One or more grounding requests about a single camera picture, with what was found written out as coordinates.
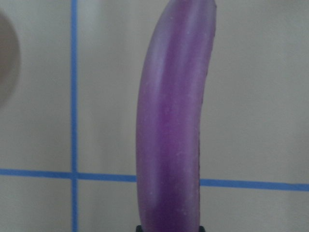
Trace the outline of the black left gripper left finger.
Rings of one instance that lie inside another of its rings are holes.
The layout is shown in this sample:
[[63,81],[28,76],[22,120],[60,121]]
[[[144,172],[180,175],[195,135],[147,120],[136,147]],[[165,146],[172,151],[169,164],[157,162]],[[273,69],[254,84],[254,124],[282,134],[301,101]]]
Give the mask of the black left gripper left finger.
[[143,232],[141,225],[138,225],[138,226],[136,227],[135,232]]

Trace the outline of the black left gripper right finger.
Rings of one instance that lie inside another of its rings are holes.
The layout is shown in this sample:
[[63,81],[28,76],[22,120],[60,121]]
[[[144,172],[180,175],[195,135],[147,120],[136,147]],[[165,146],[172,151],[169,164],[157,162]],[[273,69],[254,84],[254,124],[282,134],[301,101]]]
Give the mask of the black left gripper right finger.
[[203,226],[199,226],[199,232],[206,232],[205,228]]

